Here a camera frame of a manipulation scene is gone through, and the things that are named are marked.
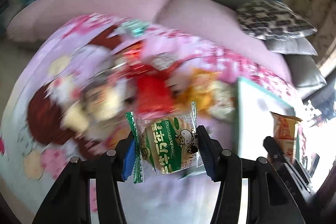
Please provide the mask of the orange swiss roll packet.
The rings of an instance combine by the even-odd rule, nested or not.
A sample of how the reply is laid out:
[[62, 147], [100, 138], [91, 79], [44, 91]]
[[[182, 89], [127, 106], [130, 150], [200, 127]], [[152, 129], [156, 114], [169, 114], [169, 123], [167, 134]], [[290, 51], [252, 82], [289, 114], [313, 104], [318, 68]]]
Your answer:
[[294, 163], [298, 126], [302, 119], [295, 116], [280, 115], [271, 112], [274, 119], [273, 137], [285, 156]]

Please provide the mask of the clear steamed cake packet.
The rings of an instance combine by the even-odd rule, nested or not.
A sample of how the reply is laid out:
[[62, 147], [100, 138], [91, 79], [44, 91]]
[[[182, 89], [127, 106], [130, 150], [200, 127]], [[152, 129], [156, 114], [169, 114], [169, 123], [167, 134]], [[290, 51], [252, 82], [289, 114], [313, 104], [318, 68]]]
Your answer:
[[115, 73], [104, 71], [95, 75], [80, 100], [64, 113], [62, 126], [81, 135], [93, 124], [116, 117], [124, 109], [126, 86], [127, 79]]

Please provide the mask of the teal foil candy packet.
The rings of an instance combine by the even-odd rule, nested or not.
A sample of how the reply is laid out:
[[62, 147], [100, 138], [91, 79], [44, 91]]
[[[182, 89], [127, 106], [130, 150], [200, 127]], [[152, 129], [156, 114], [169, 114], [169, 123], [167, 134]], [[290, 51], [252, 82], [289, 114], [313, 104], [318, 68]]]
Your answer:
[[142, 36], [149, 26], [148, 22], [143, 22], [138, 19], [130, 19], [120, 24], [120, 34], [125, 34], [130, 37]]

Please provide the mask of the red snack bag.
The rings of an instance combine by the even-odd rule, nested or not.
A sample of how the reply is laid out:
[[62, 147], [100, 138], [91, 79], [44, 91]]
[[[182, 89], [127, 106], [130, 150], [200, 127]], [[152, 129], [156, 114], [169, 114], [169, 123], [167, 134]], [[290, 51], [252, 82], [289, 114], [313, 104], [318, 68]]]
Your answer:
[[112, 73], [127, 79], [125, 110], [142, 116], [169, 114], [175, 107], [167, 80], [182, 62], [173, 52], [144, 54], [144, 40], [114, 54]]

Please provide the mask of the green cow cracker packet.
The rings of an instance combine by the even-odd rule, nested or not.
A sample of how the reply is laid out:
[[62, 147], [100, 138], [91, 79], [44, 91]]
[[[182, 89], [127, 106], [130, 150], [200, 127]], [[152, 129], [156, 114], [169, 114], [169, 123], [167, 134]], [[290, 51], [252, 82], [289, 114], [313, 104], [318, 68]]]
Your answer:
[[145, 180], [148, 169], [155, 175], [172, 174], [198, 166], [197, 105], [161, 117], [126, 113], [135, 139], [133, 182]]

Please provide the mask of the cream peach cake packet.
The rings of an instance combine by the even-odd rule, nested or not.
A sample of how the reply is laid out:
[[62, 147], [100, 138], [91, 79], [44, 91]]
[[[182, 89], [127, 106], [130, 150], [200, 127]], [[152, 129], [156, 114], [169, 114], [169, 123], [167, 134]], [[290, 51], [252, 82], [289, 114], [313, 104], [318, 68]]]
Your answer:
[[216, 80], [211, 86], [212, 105], [207, 113], [220, 121], [233, 122], [235, 116], [235, 92], [230, 84]]

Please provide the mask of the teal shallow cardboard tray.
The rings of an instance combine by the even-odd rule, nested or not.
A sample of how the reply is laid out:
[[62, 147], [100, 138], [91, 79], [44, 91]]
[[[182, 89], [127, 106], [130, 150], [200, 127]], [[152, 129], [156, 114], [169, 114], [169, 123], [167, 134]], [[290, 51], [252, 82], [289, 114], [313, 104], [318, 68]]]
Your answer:
[[273, 136], [272, 113], [295, 116], [295, 108], [255, 82], [239, 77], [236, 82], [236, 118], [232, 150], [240, 158], [267, 157], [263, 141]]

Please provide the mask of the pink sofa seat cover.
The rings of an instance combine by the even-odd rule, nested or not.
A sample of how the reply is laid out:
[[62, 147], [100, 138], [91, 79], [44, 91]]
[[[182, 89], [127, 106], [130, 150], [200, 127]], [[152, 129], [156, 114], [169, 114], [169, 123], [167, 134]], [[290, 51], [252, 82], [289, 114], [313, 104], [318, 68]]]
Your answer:
[[92, 13], [138, 18], [208, 39], [291, 82], [284, 57], [244, 34], [236, 12], [212, 0], [37, 0], [9, 23], [14, 42], [44, 42], [68, 20]]

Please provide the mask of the black white patterned pillow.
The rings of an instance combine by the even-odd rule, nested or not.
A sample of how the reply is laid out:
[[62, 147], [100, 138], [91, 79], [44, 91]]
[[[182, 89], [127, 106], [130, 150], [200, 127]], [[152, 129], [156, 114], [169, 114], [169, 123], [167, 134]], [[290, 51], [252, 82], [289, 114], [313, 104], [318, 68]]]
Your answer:
[[238, 23], [244, 34], [261, 40], [304, 38], [317, 28], [279, 1], [255, 0], [237, 9]]

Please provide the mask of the yellow cake clear packet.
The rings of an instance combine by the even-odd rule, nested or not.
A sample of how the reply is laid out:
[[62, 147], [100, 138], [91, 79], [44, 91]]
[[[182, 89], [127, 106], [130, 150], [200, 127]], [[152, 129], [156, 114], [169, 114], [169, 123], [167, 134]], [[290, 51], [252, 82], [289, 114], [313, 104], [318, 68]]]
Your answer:
[[194, 68], [189, 85], [176, 96], [175, 103], [178, 106], [187, 107], [190, 102], [195, 102], [197, 110], [206, 113], [214, 104], [213, 83], [218, 77], [219, 72]]

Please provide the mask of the grey pillow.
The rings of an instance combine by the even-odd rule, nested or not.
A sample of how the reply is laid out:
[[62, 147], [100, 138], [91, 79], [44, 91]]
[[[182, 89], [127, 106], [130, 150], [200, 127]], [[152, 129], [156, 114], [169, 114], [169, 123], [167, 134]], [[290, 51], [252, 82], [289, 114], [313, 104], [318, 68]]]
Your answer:
[[317, 56], [318, 53], [307, 38], [288, 40], [265, 40], [268, 50], [282, 55], [309, 55]]

